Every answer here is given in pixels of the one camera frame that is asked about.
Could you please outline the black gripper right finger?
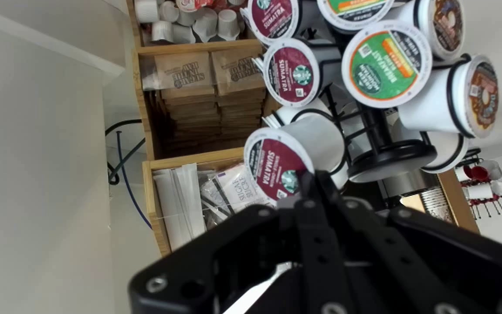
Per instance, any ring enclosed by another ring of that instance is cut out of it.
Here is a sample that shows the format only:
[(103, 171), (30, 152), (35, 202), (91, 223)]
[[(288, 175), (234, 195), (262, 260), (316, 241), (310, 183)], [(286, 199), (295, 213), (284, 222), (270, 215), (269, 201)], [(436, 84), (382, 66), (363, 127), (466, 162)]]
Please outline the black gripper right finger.
[(337, 202), (340, 194), (338, 194), (338, 188), (335, 187), (331, 176), (326, 171), (319, 171), (317, 180), (319, 180), (324, 199), (330, 202)]

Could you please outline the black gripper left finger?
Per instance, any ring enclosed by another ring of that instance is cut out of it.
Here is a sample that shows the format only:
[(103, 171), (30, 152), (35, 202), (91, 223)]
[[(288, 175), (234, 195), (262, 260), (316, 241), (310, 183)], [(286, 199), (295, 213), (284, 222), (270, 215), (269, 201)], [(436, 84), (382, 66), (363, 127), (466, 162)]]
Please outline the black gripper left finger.
[(300, 176), (300, 197), (304, 201), (317, 202), (321, 199), (319, 195), (319, 180), (312, 173), (304, 173)]

